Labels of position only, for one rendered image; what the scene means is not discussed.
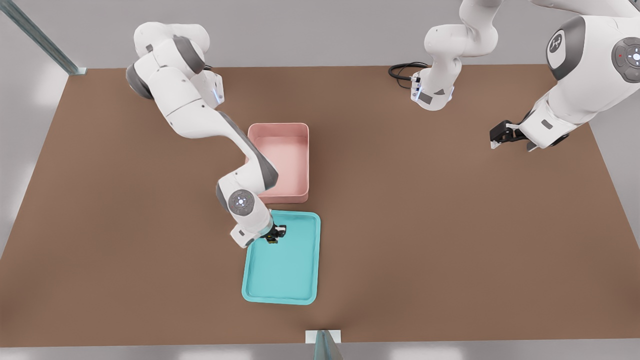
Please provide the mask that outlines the pale blue-green tray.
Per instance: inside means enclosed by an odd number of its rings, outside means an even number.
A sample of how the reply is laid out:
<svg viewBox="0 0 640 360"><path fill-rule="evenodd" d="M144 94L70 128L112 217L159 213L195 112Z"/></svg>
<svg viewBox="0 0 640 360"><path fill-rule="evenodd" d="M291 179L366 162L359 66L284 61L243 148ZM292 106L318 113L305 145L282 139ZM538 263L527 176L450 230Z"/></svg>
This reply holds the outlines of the pale blue-green tray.
<svg viewBox="0 0 640 360"><path fill-rule="evenodd" d="M246 252L241 293L246 301L311 305L317 297L322 221L315 212L272 210L286 234L277 244L261 238Z"/></svg>

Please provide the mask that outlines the pink open box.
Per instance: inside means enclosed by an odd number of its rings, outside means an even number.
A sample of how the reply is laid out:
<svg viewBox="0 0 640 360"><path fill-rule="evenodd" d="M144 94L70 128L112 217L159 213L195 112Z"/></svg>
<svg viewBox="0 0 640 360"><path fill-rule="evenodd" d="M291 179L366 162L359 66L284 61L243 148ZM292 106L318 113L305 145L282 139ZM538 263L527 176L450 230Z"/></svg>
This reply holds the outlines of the pink open box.
<svg viewBox="0 0 640 360"><path fill-rule="evenodd" d="M259 195L265 204L302 204L310 189L310 136L305 123L254 123L247 136L274 164L278 181Z"/></svg>

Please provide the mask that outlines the silver frame post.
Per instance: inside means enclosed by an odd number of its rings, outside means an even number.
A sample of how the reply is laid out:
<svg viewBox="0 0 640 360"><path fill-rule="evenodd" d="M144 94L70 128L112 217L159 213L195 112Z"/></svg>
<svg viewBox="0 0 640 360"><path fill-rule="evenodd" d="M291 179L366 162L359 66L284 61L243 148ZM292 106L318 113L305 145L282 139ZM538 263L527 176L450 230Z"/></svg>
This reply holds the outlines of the silver frame post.
<svg viewBox="0 0 640 360"><path fill-rule="evenodd" d="M67 75L86 75L87 68L77 66L13 0L0 0L0 11L32 39Z"/></svg>
<svg viewBox="0 0 640 360"><path fill-rule="evenodd" d="M313 360L344 360L338 344L342 343L339 329L306 330L305 343L314 344Z"/></svg>

